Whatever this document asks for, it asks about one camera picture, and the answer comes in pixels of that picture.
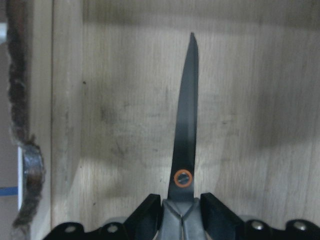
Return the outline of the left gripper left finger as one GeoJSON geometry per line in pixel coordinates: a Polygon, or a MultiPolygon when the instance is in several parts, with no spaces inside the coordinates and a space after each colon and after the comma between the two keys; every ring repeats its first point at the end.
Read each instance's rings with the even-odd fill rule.
{"type": "Polygon", "coordinates": [[[64,222],[49,232],[45,240],[152,240],[158,231],[161,197],[149,194],[123,222],[110,222],[86,232],[78,222],[64,222]]]}

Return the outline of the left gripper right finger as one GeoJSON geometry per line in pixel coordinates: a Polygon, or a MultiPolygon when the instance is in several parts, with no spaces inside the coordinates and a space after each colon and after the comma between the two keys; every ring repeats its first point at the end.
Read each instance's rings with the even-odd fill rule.
{"type": "Polygon", "coordinates": [[[308,220],[293,219],[276,229],[259,219],[242,220],[212,193],[200,196],[204,230],[213,240],[318,240],[320,227],[308,220]]]}

